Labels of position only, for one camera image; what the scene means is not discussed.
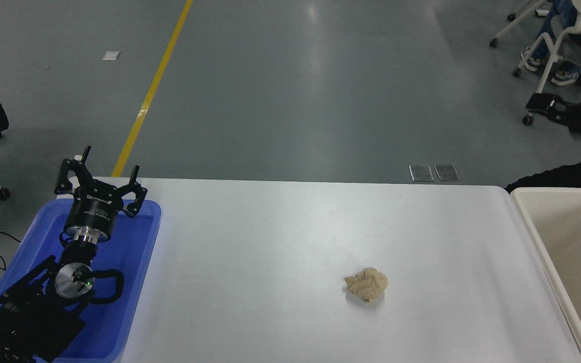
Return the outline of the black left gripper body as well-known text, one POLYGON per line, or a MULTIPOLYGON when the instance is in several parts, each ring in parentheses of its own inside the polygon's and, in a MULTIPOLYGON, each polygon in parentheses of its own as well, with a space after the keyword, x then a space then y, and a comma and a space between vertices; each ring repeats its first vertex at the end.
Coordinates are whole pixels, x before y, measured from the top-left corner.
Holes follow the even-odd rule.
POLYGON ((78 229, 95 229, 104 237, 111 237, 122 198, 111 185, 81 185, 76 188, 74 201, 63 231, 75 236, 78 229))

